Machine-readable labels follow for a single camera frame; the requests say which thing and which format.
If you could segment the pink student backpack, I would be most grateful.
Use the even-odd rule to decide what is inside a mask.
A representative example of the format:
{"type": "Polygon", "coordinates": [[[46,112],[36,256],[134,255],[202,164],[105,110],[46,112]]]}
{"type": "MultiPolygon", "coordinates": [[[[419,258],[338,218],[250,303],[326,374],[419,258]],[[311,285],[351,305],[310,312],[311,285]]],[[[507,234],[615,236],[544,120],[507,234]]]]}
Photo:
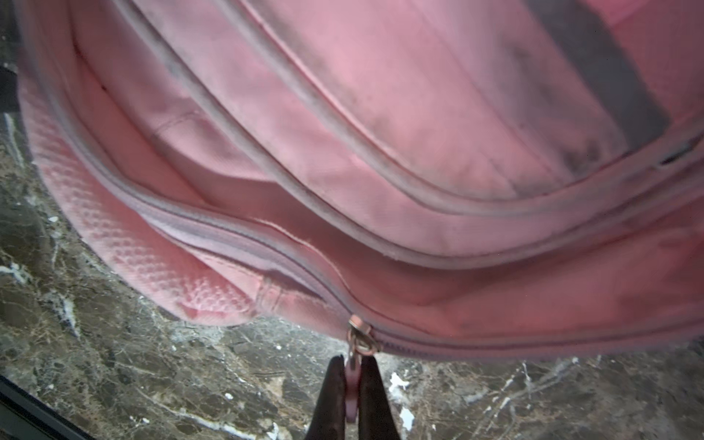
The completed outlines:
{"type": "Polygon", "coordinates": [[[47,187],[194,324],[355,355],[703,333],[700,1],[18,1],[47,187]]]}

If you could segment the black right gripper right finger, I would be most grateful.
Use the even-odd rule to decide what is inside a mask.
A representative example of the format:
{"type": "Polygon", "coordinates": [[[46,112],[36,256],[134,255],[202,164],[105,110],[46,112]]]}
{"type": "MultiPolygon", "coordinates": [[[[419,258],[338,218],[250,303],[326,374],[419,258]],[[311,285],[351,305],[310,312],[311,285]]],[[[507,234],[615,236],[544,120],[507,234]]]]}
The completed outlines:
{"type": "Polygon", "coordinates": [[[359,382],[359,440],[400,440],[375,357],[363,357],[359,382]]]}

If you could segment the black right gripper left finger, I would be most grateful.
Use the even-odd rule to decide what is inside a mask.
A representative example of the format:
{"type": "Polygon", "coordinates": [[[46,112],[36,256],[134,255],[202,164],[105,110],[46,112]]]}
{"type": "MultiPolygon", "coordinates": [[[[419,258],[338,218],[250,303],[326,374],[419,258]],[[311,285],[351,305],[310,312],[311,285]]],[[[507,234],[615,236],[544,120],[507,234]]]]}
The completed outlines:
{"type": "Polygon", "coordinates": [[[346,438],[346,365],[342,356],[330,359],[305,440],[346,438]]]}

